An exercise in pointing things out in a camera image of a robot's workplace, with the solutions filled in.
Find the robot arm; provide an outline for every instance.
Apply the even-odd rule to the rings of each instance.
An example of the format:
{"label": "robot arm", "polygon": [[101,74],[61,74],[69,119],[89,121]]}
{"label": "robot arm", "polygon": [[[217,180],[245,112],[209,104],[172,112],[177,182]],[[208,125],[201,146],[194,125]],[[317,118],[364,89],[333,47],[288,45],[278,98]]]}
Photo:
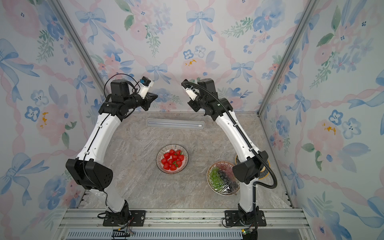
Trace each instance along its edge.
{"label": "robot arm", "polygon": [[[244,224],[251,224],[257,214],[256,185],[271,189],[277,186],[276,177],[267,163],[268,154],[260,151],[244,132],[228,100],[218,98],[212,79],[202,79],[198,84],[185,80],[181,85],[191,99],[188,105],[195,112],[201,108],[204,109],[205,115],[211,116],[223,129],[235,148],[240,160],[240,164],[232,168],[233,174],[240,181],[239,218]],[[265,168],[273,178],[273,185],[258,182],[258,176]]]}
{"label": "robot arm", "polygon": [[157,98],[156,94],[148,92],[153,81],[143,77],[138,85],[140,90],[137,92],[133,84],[125,79],[111,82],[112,94],[107,96],[100,107],[96,125],[87,143],[76,159],[68,159],[66,163],[66,168],[76,183],[105,202],[108,211],[106,218],[116,225],[126,224],[131,216],[128,203],[118,194],[114,185],[110,185],[113,172],[104,166],[104,155],[113,133],[123,119],[130,115],[129,110],[142,107],[147,111]]}

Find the wire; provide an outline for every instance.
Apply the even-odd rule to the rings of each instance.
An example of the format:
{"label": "wire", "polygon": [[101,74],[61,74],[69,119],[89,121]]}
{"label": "wire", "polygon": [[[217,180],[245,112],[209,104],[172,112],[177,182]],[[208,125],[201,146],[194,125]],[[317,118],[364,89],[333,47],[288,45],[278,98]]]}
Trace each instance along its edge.
{"label": "wire", "polygon": [[231,228],[231,227],[234,227],[234,226],[237,224],[237,222],[240,220],[240,218],[238,218],[232,226],[227,227],[227,226],[224,225],[224,222],[223,222],[224,219],[225,219],[225,218],[222,218],[222,219],[221,219],[221,223],[222,223],[223,227],[225,227],[225,228]]}
{"label": "wire", "polygon": [[[250,141],[248,140],[248,138],[246,137],[246,135],[243,133],[243,131],[241,130],[240,126],[236,123],[236,121],[233,119],[232,115],[229,113],[228,109],[224,106],[224,104],[213,94],[211,93],[210,91],[208,91],[208,89],[206,89],[205,87],[203,86],[200,86],[196,83],[191,83],[189,81],[183,81],[181,83],[181,86],[184,87],[184,85],[189,85],[189,86],[194,86],[196,88],[199,88],[200,90],[203,90],[204,92],[208,93],[210,96],[212,96],[219,104],[220,106],[225,110],[226,114],[228,115],[229,119],[232,121],[232,123],[235,125],[237,131],[240,133],[240,135],[242,136],[242,138],[244,139],[244,141],[246,142],[247,146],[252,149],[252,145],[250,143]],[[268,184],[265,184],[263,182],[259,182],[259,181],[256,181],[255,184],[259,184],[263,187],[266,187],[266,188],[269,188],[269,189],[273,189],[273,188],[276,188],[277,187],[277,178],[276,178],[276,175],[274,174],[274,172],[272,171],[272,169],[269,167],[268,163],[264,161],[264,159],[254,150],[252,149],[251,152],[255,155],[255,157],[257,158],[258,161],[260,161],[264,166],[265,168],[270,172],[271,174],[271,177],[273,179],[273,185],[268,185]]]}
{"label": "wire", "polygon": [[134,108],[127,116],[124,117],[124,119],[126,119],[127,117],[129,117],[134,111],[135,111],[136,108]]}
{"label": "wire", "polygon": [[[102,125],[102,124],[104,123],[104,121],[105,121],[110,115],[111,115],[111,114],[108,114],[108,115],[104,118],[104,120],[101,122],[100,125]],[[93,141],[96,139],[96,136],[97,136],[97,133],[99,132],[99,130],[100,130],[100,128],[97,129],[96,134],[95,134],[95,136],[93,137],[92,142],[91,142],[91,144],[89,145],[87,152],[89,152],[89,150],[91,149],[92,143],[93,143]],[[103,193],[105,193],[105,194],[107,195],[106,198],[105,198],[105,205],[108,207],[108,209],[109,209],[111,212],[113,212],[112,209],[107,205],[108,193],[106,193],[104,190],[101,190],[101,186],[98,186],[96,183],[94,183],[94,182],[91,180],[90,177],[88,177],[88,175],[87,175],[87,173],[86,173],[86,171],[85,171],[85,164],[84,164],[85,157],[86,157],[86,155],[84,154],[84,158],[83,158],[83,162],[82,162],[82,164],[83,164],[83,171],[84,171],[85,176],[89,179],[89,181],[91,181],[91,182],[93,183],[93,185],[95,185],[95,186],[97,186],[97,187],[99,188],[98,190],[99,190],[100,192],[103,192]]]}
{"label": "wire", "polygon": [[105,95],[105,87],[107,86],[107,83],[108,83],[114,76],[117,76],[117,75],[126,75],[126,76],[132,78],[132,79],[135,81],[136,85],[139,86],[139,90],[141,89],[139,83],[138,83],[132,76],[130,76],[130,75],[128,75],[128,74],[125,74],[125,73],[116,73],[115,75],[113,75],[112,77],[110,77],[110,78],[107,80],[107,82],[104,84],[103,93],[104,93],[104,97],[105,97],[105,98],[107,98],[107,96]]}

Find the plastic wrap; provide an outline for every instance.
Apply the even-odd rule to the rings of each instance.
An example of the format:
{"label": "plastic wrap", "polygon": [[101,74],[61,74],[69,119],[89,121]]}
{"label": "plastic wrap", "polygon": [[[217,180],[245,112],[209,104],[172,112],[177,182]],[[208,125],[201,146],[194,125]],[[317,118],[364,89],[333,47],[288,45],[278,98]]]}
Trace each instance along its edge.
{"label": "plastic wrap", "polygon": [[232,172],[233,164],[219,161],[214,163],[207,172],[210,187],[220,195],[233,195],[239,190],[239,182]]}

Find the marble table surface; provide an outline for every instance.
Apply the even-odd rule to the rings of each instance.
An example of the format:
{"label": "marble table surface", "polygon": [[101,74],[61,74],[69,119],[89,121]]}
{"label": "marble table surface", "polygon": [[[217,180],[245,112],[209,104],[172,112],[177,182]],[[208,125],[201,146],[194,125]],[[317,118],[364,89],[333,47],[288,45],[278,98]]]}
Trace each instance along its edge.
{"label": "marble table surface", "polygon": [[[273,158],[259,118],[252,113],[236,113],[253,143],[266,150],[278,186],[258,186],[260,208],[289,208],[285,185]],[[166,129],[146,126],[147,118],[205,121],[204,130]],[[166,145],[178,144],[189,154],[188,165],[177,174],[166,174],[156,166],[156,155]],[[236,152],[220,127],[201,113],[133,113],[115,131],[107,148],[104,164],[113,170],[118,192],[130,208],[237,208],[237,195],[222,196],[208,185],[207,170],[216,161],[235,162]],[[272,184],[268,176],[262,180]],[[85,208],[104,208],[90,194]]]}

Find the wall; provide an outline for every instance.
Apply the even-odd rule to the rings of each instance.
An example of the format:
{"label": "wall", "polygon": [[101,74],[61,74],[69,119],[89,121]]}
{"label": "wall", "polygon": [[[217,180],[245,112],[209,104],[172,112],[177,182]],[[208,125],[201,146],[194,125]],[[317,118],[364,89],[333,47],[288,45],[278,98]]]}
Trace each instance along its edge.
{"label": "wall", "polygon": [[62,1],[104,81],[155,80],[150,111],[192,111],[180,83],[212,78],[236,111],[255,111],[307,0]]}
{"label": "wall", "polygon": [[262,115],[318,240],[384,239],[383,11],[380,0],[320,0]]}
{"label": "wall", "polygon": [[0,22],[0,239],[51,239],[103,97],[45,1],[2,0]]}

